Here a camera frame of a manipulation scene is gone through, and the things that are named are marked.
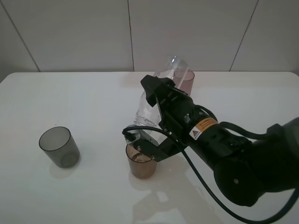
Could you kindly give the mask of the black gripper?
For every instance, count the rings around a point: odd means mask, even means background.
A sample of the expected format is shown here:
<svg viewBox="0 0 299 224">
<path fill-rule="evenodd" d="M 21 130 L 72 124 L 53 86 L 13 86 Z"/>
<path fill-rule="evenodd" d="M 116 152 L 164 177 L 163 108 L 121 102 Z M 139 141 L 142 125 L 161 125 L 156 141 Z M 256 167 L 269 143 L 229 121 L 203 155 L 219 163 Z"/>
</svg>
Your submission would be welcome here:
<svg viewBox="0 0 299 224">
<path fill-rule="evenodd" d="M 170 78 L 146 75 L 141 85 L 150 106 L 162 105 L 162 120 L 158 126 L 172 135 L 175 141 L 167 138 L 158 146 L 146 140 L 133 142 L 135 149 L 155 161 L 162 161 L 190 147 L 207 164 L 220 160 L 220 125 L 218 121 L 195 105 L 188 95 L 177 89 Z"/>
</svg>

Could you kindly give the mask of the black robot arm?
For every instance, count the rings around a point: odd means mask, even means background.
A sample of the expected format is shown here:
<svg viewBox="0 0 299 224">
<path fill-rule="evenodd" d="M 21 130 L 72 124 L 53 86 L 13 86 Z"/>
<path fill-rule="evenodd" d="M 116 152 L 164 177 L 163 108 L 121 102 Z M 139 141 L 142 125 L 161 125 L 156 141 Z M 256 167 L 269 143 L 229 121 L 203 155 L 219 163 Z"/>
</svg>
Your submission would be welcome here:
<svg viewBox="0 0 299 224">
<path fill-rule="evenodd" d="M 299 186 L 299 120 L 275 124 L 265 134 L 250 133 L 218 122 L 206 108 L 194 104 L 169 78 L 150 75 L 141 80 L 146 101 L 157 106 L 159 126 L 178 140 L 161 146 L 142 141 L 142 152 L 155 161 L 190 147 L 212 170 L 222 194 L 240 206 L 252 206 L 266 192 Z"/>
</svg>

